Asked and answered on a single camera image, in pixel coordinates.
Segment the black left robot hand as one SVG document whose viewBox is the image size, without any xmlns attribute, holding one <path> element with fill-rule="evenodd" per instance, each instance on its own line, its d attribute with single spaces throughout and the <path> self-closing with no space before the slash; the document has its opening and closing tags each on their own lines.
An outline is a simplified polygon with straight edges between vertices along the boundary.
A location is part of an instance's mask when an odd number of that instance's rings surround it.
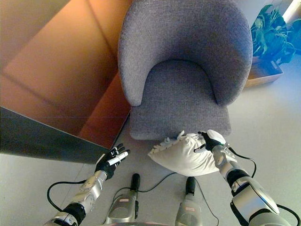
<svg viewBox="0 0 301 226">
<path fill-rule="evenodd" d="M 108 153 L 103 154 L 96 163 L 95 172 L 104 171 L 107 180 L 111 179 L 114 175 L 115 169 L 125 158 L 130 154 L 130 150 L 126 149 L 123 143 L 118 144 L 112 148 Z"/>
</svg>

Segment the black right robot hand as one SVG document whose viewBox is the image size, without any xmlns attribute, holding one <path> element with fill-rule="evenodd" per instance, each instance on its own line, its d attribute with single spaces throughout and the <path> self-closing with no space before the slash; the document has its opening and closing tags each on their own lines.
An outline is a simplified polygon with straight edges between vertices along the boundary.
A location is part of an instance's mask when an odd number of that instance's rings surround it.
<svg viewBox="0 0 301 226">
<path fill-rule="evenodd" d="M 204 150 L 213 151 L 213 148 L 218 145 L 225 145 L 226 140 L 224 137 L 215 130 L 209 129 L 207 131 L 199 131 L 198 136 L 202 137 L 205 141 L 199 148 L 194 149 L 194 153 L 201 153 Z"/>
</svg>

